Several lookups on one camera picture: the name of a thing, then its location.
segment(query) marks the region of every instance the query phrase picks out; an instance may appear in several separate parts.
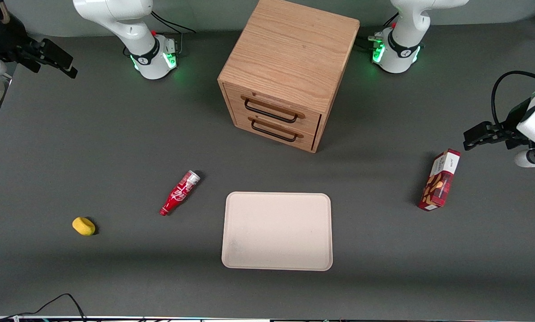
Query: gray wall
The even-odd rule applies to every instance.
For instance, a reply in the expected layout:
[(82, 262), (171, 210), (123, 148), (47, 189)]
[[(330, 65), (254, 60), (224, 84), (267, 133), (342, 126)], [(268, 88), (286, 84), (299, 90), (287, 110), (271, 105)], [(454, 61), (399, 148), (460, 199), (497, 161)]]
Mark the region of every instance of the gray wall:
[[(313, 8), (353, 17), (361, 26), (380, 25), (396, 11), (389, 0), (292, 0)], [(241, 30), (257, 0), (154, 0), (155, 11), (196, 30)], [(72, 37), (107, 35), (108, 30), (83, 20), (71, 0), (7, 0), (11, 12), (28, 31)], [(535, 0), (470, 0), (461, 8), (431, 12), (433, 24), (493, 24), (512, 22), (535, 14)], [(157, 31), (167, 31), (152, 17), (144, 21)]]

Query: black metal handle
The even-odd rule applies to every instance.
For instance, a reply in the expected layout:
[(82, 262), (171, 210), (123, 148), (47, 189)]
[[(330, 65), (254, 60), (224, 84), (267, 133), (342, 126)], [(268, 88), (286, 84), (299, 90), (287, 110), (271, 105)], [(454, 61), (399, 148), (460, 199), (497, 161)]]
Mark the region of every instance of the black metal handle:
[(254, 124), (255, 124), (255, 120), (252, 120), (252, 121), (251, 121), (251, 128), (253, 128), (254, 130), (256, 130), (256, 131), (258, 131), (258, 132), (262, 132), (262, 133), (267, 134), (267, 135), (271, 135), (271, 136), (273, 136), (273, 137), (277, 137), (277, 138), (280, 139), (280, 140), (284, 140), (284, 141), (288, 141), (288, 142), (293, 142), (293, 141), (295, 141), (296, 138), (297, 138), (297, 134), (294, 134), (294, 135), (293, 135), (293, 138), (290, 139), (290, 138), (288, 138), (288, 137), (281, 136), (281, 135), (279, 135), (279, 134), (271, 133), (270, 131), (266, 131), (266, 130), (264, 130), (264, 129), (262, 129), (262, 128), (255, 127)]
[(261, 115), (269, 116), (270, 118), (274, 118), (278, 121), (286, 122), (286, 123), (293, 123), (297, 120), (298, 114), (295, 114), (295, 116), (290, 120), (286, 118), (282, 118), (281, 116), (277, 116), (275, 114), (271, 114), (268, 112), (264, 112), (263, 110), (258, 110), (257, 108), (253, 108), (251, 106), (248, 106), (248, 102), (250, 102), (249, 98), (246, 98), (246, 101), (244, 102), (244, 106), (246, 107), (246, 110), (251, 110), (252, 112), (259, 113)]

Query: cardboard box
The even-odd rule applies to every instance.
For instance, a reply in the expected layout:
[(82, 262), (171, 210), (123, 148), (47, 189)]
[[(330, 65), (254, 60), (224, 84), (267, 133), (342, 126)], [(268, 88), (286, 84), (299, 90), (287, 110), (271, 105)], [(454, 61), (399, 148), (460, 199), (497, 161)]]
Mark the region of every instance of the cardboard box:
[(427, 186), (423, 190), (419, 208), (430, 212), (445, 205), (459, 159), (460, 152), (453, 149), (448, 149), (437, 156)]

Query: gray table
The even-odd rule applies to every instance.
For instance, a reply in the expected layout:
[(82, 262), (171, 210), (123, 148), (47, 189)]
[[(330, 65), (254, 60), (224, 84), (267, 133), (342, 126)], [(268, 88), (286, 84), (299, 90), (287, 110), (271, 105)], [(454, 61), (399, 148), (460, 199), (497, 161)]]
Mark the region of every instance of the gray table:
[[(447, 206), (415, 206), (433, 157), (490, 119), (496, 78), (535, 72), (535, 20), (433, 27), (404, 75), (354, 51), (315, 155), (231, 124), (216, 77), (237, 36), (188, 35), (159, 81), (116, 37), (57, 40), (75, 80), (16, 71), (0, 115), (0, 314), (71, 292), (88, 315), (535, 320), (535, 169), (478, 147)], [(500, 117), (534, 89), (505, 80)], [(204, 179), (160, 216), (188, 169)], [(329, 195), (333, 267), (224, 267), (232, 191)], [(76, 216), (100, 234), (79, 236)], [(76, 314), (69, 301), (43, 313)]]

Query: wooden box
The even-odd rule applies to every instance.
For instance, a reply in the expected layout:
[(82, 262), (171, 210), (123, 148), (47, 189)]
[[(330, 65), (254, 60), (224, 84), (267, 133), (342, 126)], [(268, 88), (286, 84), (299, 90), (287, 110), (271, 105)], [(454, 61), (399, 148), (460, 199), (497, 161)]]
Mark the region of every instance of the wooden box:
[(259, 0), (218, 82), (234, 125), (317, 151), (359, 21)]

